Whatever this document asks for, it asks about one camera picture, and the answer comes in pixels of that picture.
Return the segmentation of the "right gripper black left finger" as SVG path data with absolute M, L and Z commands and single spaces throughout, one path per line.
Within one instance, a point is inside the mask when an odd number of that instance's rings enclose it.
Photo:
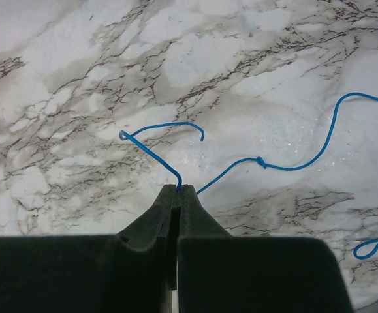
M 177 195 L 116 234 L 0 237 L 0 312 L 170 312 Z

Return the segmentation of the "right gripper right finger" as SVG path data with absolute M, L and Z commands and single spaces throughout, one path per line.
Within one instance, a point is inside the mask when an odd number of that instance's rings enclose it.
M 180 312 L 351 312 L 328 245 L 309 237 L 235 237 L 206 212 L 191 185 L 177 244 Z

